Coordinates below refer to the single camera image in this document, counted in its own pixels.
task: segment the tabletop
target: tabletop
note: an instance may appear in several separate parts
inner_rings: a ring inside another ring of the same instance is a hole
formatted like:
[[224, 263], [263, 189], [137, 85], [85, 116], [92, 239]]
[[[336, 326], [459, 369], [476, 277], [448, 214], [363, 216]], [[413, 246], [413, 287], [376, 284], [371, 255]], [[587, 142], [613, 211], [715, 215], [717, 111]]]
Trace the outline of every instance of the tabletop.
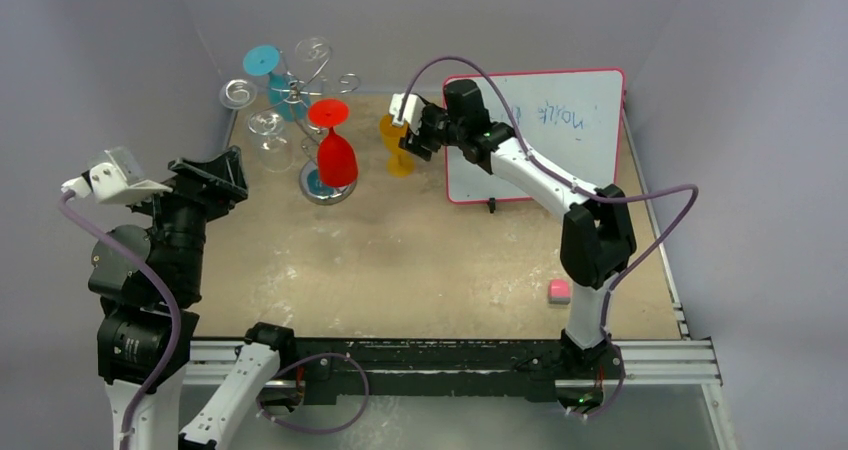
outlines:
[[[329, 206], [301, 194], [299, 149], [286, 172], [259, 165], [246, 119], [267, 100], [239, 112], [230, 143], [243, 150], [249, 197], [207, 226], [196, 335], [241, 336], [264, 321], [314, 337], [559, 338], [569, 306], [549, 304], [547, 286], [567, 278], [561, 222], [533, 201], [493, 214], [450, 203], [441, 153], [391, 176], [378, 130], [390, 97], [345, 100], [350, 117], [336, 130], [356, 151], [359, 180]], [[623, 131], [618, 162], [616, 183], [642, 193]], [[641, 252], [654, 239], [647, 208], [630, 213]], [[680, 338], [657, 252], [618, 287], [609, 323], [616, 339]]]

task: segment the cable connector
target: cable connector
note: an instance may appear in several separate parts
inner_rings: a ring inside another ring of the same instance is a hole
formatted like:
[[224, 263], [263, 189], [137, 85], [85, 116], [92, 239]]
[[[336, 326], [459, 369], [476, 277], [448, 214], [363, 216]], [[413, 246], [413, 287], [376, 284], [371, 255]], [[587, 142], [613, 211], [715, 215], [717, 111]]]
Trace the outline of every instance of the cable connector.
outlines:
[[62, 184], [62, 193], [67, 193], [68, 190], [74, 192], [74, 198], [85, 198], [91, 195], [91, 187], [83, 177], [72, 178]]

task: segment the pink block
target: pink block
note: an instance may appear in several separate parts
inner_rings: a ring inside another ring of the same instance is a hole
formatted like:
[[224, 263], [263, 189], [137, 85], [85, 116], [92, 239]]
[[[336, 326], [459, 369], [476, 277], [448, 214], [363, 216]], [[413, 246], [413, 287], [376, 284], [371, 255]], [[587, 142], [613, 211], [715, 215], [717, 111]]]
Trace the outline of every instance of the pink block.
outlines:
[[548, 285], [548, 302], [567, 304], [571, 303], [571, 288], [565, 280], [555, 278]]

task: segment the whiteboard stand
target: whiteboard stand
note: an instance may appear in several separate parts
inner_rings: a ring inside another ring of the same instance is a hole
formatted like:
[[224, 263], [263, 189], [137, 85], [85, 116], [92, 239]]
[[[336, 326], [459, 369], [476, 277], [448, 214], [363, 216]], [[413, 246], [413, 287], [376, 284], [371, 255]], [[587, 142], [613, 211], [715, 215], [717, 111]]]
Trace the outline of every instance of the whiteboard stand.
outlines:
[[[605, 187], [615, 182], [624, 72], [618, 68], [493, 74], [515, 114], [521, 134], [534, 148], [574, 176]], [[509, 124], [495, 92], [479, 75], [456, 75], [480, 87], [493, 121]], [[529, 200], [515, 185], [465, 160], [462, 151], [445, 148], [447, 197], [453, 203]]]

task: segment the purple cable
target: purple cable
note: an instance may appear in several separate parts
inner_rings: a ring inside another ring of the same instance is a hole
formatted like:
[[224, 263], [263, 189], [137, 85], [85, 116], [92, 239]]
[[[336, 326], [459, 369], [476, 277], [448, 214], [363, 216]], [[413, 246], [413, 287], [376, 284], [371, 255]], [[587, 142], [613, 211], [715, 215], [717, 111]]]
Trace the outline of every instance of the purple cable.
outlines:
[[275, 423], [275, 424], [277, 424], [281, 427], [288, 428], [289, 430], [295, 430], [297, 432], [308, 433], [310, 435], [329, 435], [331, 433], [341, 432], [342, 430], [344, 430], [344, 429], [350, 427], [351, 425], [353, 425], [354, 423], [356, 423], [356, 421], [359, 420], [359, 417], [361, 417], [362, 414], [365, 413], [365, 407], [368, 405], [368, 397], [369, 397], [369, 394], [371, 392], [371, 389], [368, 386], [368, 375], [365, 373], [365, 370], [363, 370], [362, 367], [358, 363], [356, 363], [356, 361], [354, 359], [348, 357], [347, 355], [342, 355], [341, 353], [319, 353], [317, 355], [312, 355], [312, 356], [306, 357], [304, 359], [298, 360], [298, 361], [292, 363], [291, 365], [289, 365], [288, 367], [280, 370], [279, 372], [277, 372], [276, 375], [274, 375], [274, 378], [280, 378], [283, 375], [294, 370], [295, 368], [297, 368], [301, 365], [307, 364], [309, 362], [318, 360], [320, 358], [340, 358], [340, 359], [350, 363], [351, 365], [353, 365], [354, 368], [356, 368], [356, 370], [359, 372], [359, 375], [362, 376], [362, 384], [364, 385], [365, 391], [364, 391], [363, 396], [362, 396], [362, 404], [359, 406], [359, 410], [356, 412], [356, 415], [354, 415], [353, 418], [351, 418], [347, 422], [339, 425], [338, 427], [331, 427], [331, 428], [304, 427], [302, 425], [297, 425], [295, 423], [289, 423], [289, 422], [286, 422], [285, 420], [278, 419], [277, 417], [272, 415], [271, 412], [266, 410], [265, 407], [262, 406], [262, 403], [257, 398], [256, 399], [256, 406], [259, 407], [259, 413], [263, 417], [265, 417], [266, 419], [271, 421], [271, 423]]
[[[515, 129], [515, 137], [518, 139], [518, 144], [521, 145], [521, 149], [524, 150], [524, 152], [529, 155], [530, 162], [532, 162], [533, 165], [535, 165], [536, 168], [538, 168], [545, 175], [547, 175], [547, 176], [553, 178], [554, 180], [562, 183], [563, 185], [565, 185], [566, 187], [568, 187], [568, 188], [572, 189], [573, 191], [579, 193], [580, 195], [583, 195], [584, 197], [587, 197], [587, 198], [594, 200], [598, 203], [606, 203], [606, 204], [622, 204], [622, 203], [624, 203], [624, 204], [627, 204], [627, 203], [634, 203], [634, 202], [643, 202], [645, 200], [652, 200], [652, 199], [655, 199], [655, 198], [665, 197], [665, 196], [668, 196], [668, 195], [673, 195], [675, 193], [681, 193], [681, 192], [685, 192], [685, 191], [691, 192], [691, 196], [689, 197], [689, 201], [686, 202], [686, 205], [684, 205], [683, 209], [680, 211], [680, 213], [678, 213], [677, 216], [674, 217], [674, 220], [671, 221], [671, 223], [668, 225], [668, 227], [665, 229], [665, 231], [660, 233], [660, 235], [657, 237], [657, 239], [654, 240], [653, 243], [648, 245], [648, 248], [645, 249], [645, 251], [642, 252], [642, 254], [639, 255], [635, 260], [633, 260], [633, 262], [630, 265], [628, 265], [627, 268], [625, 268], [620, 274], [618, 274], [616, 276], [616, 278], [612, 281], [612, 283], [610, 283], [609, 292], [607, 292], [606, 296], [604, 297], [604, 304], [603, 304], [603, 307], [602, 307], [602, 310], [601, 310], [601, 327], [600, 328], [601, 328], [601, 333], [604, 335], [604, 339], [607, 341], [608, 344], [612, 345], [612, 340], [610, 339], [609, 335], [607, 334], [607, 331], [606, 331], [606, 328], [605, 328], [606, 323], [607, 323], [607, 313], [608, 313], [608, 310], [609, 310], [610, 296], [612, 295], [612, 292], [616, 289], [616, 287], [618, 287], [618, 284], [621, 283], [621, 281], [624, 279], [624, 277], [629, 275], [630, 272], [632, 272], [634, 268], [636, 268], [640, 263], [645, 261], [645, 259], [648, 258], [648, 255], [650, 255], [651, 252], [656, 250], [657, 247], [659, 247], [665, 241], [665, 239], [668, 238], [668, 236], [671, 234], [671, 232], [673, 232], [674, 229], [677, 228], [677, 226], [680, 224], [680, 222], [683, 220], [683, 218], [686, 216], [686, 214], [689, 213], [689, 210], [692, 209], [692, 206], [695, 204], [695, 200], [698, 199], [698, 187], [696, 185], [693, 185], [693, 184], [685, 184], [685, 185], [678, 185], [678, 186], [675, 186], [675, 187], [667, 188], [665, 190], [659, 190], [659, 191], [656, 191], [656, 192], [646, 193], [644, 195], [636, 195], [636, 196], [632, 196], [632, 197], [619, 197], [619, 198], [602, 197], [600, 195], [596, 195], [593, 192], [590, 192], [590, 191], [583, 189], [583, 188], [580, 188], [580, 187], [574, 188], [571, 181], [569, 181], [568, 179], [566, 179], [562, 175], [558, 174], [557, 172], [551, 170], [550, 168], [546, 167], [544, 164], [542, 164], [542, 162], [537, 160], [536, 157], [532, 153], [528, 152], [527, 142], [524, 141], [524, 137], [521, 136], [521, 131], [518, 129], [518, 122], [515, 120], [515, 115], [513, 115], [512, 109], [510, 108], [509, 104], [507, 103], [506, 98], [504, 98], [503, 93], [501, 93], [501, 90], [498, 88], [497, 85], [495, 85], [495, 82], [492, 80], [492, 77], [490, 77], [488, 73], [486, 73], [476, 63], [474, 63], [471, 60], [468, 60], [467, 58], [464, 58], [464, 57], [458, 57], [458, 56], [454, 56], [454, 55], [446, 55], [446, 56], [443, 56], [443, 57], [438, 57], [438, 58], [435, 58], [435, 59], [431, 60], [430, 62], [424, 64], [420, 69], [418, 69], [418, 71], [415, 73], [415, 76], [412, 77], [412, 80], [409, 82], [409, 85], [406, 87], [406, 91], [403, 94], [403, 100], [401, 101], [400, 110], [398, 111], [398, 115], [403, 115], [403, 111], [406, 108], [406, 100], [407, 100], [407, 98], [409, 98], [409, 95], [412, 93], [412, 87], [415, 86], [415, 82], [418, 81], [418, 78], [421, 76], [421, 74], [423, 74], [425, 70], [427, 70], [431, 66], [435, 65], [436, 63], [448, 61], [448, 60], [452, 60], [452, 61], [456, 61], [456, 62], [460, 62], [460, 63], [464, 63], [464, 64], [468, 65], [469, 67], [476, 70], [477, 73], [479, 73], [480, 76], [483, 77], [484, 80], [486, 80], [486, 82], [492, 87], [492, 90], [495, 92], [495, 95], [497, 95], [498, 100], [500, 100], [500, 102], [501, 102], [501, 105], [503, 105], [504, 110], [506, 111], [506, 115], [509, 118], [509, 123], [512, 125], [512, 128]], [[620, 371], [619, 378], [618, 378], [618, 384], [616, 385], [615, 390], [613, 391], [609, 400], [607, 400], [607, 403], [591, 413], [592, 417], [595, 417], [595, 416], [598, 416], [598, 415], [604, 413], [609, 408], [610, 404], [612, 404], [615, 401], [615, 399], [618, 398], [618, 394], [621, 391], [621, 387], [624, 385], [624, 378], [625, 378], [626, 374], [625, 374], [625, 371], [624, 371], [624, 359], [621, 357], [621, 349], [618, 348], [617, 345], [612, 345], [612, 347], [616, 352], [616, 355], [617, 355], [618, 360], [619, 360], [619, 365], [621, 366], [621, 371]]]
[[153, 385], [153, 382], [162, 375], [162, 372], [165, 370], [165, 367], [168, 365], [168, 362], [171, 360], [171, 357], [174, 355], [174, 351], [177, 348], [180, 336], [180, 327], [182, 325], [179, 306], [177, 305], [177, 300], [174, 298], [174, 294], [171, 293], [171, 290], [165, 282], [162, 281], [159, 275], [157, 275], [156, 272], [150, 268], [150, 266], [146, 264], [141, 257], [112, 238], [112, 236], [97, 228], [96, 225], [86, 220], [82, 215], [76, 213], [68, 206], [68, 201], [74, 198], [74, 196], [76, 196], [76, 193], [73, 190], [68, 190], [62, 194], [62, 199], [59, 201], [59, 211], [62, 212], [62, 215], [67, 217], [68, 220], [76, 223], [80, 228], [88, 232], [94, 238], [103, 242], [112, 250], [118, 252], [122, 257], [129, 260], [130, 263], [138, 268], [138, 270], [147, 277], [148, 280], [150, 280], [150, 283], [156, 287], [159, 294], [162, 295], [162, 299], [165, 301], [165, 305], [168, 306], [168, 312], [171, 315], [171, 335], [168, 337], [168, 345], [162, 353], [162, 358], [159, 359], [159, 363], [156, 364], [156, 367], [153, 368], [153, 371], [150, 372], [150, 375], [144, 383], [141, 384], [141, 387], [139, 387], [135, 395], [133, 395], [133, 398], [130, 400], [130, 403], [124, 411], [124, 417], [121, 420], [120, 448], [121, 450], [127, 450], [129, 448], [130, 430], [132, 428], [132, 420], [135, 415], [135, 411], [141, 403], [141, 399], [144, 398], [144, 395]]

